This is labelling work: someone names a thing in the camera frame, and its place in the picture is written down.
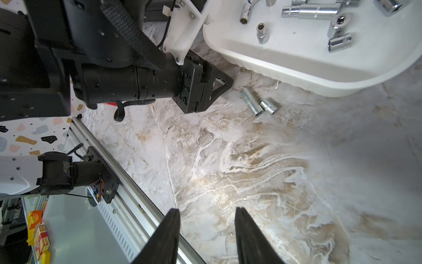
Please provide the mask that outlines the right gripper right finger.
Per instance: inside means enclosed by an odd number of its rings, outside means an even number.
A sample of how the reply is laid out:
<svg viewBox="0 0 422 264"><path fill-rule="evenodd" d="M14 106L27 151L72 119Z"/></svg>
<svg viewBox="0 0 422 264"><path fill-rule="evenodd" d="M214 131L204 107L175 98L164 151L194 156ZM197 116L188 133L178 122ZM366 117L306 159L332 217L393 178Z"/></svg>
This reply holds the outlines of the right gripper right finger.
<svg viewBox="0 0 422 264"><path fill-rule="evenodd" d="M237 207L235 232L240 264L284 264L244 207Z"/></svg>

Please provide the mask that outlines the wide chrome socket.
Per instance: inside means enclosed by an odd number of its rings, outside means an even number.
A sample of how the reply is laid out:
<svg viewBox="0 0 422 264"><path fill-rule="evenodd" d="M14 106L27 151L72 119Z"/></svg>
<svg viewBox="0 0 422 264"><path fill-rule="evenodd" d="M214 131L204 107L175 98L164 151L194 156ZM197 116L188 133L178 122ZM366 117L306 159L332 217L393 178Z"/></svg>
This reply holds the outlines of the wide chrome socket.
<svg viewBox="0 0 422 264"><path fill-rule="evenodd" d="M331 39L344 35L350 21L351 15L348 13L340 13L335 15L330 22L330 26L327 32L328 38Z"/></svg>

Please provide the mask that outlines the chrome socket with groove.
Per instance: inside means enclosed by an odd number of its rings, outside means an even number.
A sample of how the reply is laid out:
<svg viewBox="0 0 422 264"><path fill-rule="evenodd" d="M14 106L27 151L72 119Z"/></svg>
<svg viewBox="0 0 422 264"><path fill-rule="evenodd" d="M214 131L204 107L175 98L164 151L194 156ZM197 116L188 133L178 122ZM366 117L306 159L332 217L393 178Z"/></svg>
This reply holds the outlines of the chrome socket with groove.
<svg viewBox="0 0 422 264"><path fill-rule="evenodd" d="M409 4L408 0L373 0L377 8L385 16L393 16Z"/></svg>

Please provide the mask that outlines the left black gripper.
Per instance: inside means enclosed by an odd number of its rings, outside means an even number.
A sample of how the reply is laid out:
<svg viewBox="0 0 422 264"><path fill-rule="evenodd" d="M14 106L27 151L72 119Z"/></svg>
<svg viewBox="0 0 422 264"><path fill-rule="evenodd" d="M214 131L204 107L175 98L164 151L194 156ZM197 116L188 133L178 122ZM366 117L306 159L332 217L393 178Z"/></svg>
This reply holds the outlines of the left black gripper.
<svg viewBox="0 0 422 264"><path fill-rule="evenodd" d="M106 68L82 64L72 74L78 99L99 103L172 98L184 113L203 112L233 85L234 79L189 51L182 66L168 56L164 70L137 66Z"/></svg>

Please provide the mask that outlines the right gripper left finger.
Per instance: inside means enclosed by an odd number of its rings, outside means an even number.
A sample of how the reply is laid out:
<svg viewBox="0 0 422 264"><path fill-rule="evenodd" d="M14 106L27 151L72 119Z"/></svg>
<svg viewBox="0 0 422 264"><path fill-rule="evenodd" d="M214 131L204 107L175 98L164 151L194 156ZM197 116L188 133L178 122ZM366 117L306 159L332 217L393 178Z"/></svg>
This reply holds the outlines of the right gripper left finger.
<svg viewBox="0 0 422 264"><path fill-rule="evenodd" d="M180 211L170 209L132 264L175 264L180 225Z"/></svg>

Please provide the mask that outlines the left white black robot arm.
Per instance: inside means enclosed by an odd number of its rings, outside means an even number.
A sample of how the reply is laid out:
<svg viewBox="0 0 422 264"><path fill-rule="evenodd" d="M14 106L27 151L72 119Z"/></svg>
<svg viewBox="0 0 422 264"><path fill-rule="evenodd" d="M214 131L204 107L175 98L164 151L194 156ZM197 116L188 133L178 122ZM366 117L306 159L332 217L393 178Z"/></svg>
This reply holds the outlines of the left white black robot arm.
<svg viewBox="0 0 422 264"><path fill-rule="evenodd" d="M197 34L211 1L25 1L26 12L1 9L1 121L71 113L71 93L90 109L171 98L184 113L206 111L233 79L192 50L176 53L143 32L187 10Z"/></svg>

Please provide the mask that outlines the small chrome socket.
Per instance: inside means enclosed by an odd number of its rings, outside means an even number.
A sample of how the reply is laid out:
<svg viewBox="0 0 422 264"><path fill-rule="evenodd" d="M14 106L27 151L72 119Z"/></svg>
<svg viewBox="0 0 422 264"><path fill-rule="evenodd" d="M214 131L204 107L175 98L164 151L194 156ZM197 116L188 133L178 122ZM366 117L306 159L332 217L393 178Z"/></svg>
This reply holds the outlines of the small chrome socket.
<svg viewBox="0 0 422 264"><path fill-rule="evenodd" d="M278 111L277 106L273 104L269 99L262 100L260 106L270 115L274 115Z"/></svg>

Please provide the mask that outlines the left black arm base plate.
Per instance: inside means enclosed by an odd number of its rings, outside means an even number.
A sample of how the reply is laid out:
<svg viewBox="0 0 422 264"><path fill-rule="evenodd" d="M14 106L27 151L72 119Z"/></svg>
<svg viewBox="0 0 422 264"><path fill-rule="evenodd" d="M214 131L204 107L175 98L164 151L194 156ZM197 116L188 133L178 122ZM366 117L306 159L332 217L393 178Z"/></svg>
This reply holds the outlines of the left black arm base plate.
<svg viewBox="0 0 422 264"><path fill-rule="evenodd" d="M104 201L110 204L117 194L118 187L121 183L120 179L93 146L88 147L86 154L89 161L96 161L99 164L100 170L99 180L87 187L88 192L96 203Z"/></svg>

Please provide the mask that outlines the long chrome socket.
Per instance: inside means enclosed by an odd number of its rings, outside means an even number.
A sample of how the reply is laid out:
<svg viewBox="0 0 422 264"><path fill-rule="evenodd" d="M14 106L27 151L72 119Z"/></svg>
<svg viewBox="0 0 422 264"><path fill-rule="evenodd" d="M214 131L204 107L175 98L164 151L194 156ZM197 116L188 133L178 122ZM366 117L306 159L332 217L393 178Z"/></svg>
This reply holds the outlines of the long chrome socket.
<svg viewBox="0 0 422 264"><path fill-rule="evenodd" d="M253 95L253 93L248 89L244 88L240 91L241 97L248 108L251 110L255 117L260 116L263 113L263 109L261 108L260 104L258 103L257 99Z"/></svg>
<svg viewBox="0 0 422 264"><path fill-rule="evenodd" d="M331 20L336 16L341 4L301 4L284 6L282 18Z"/></svg>

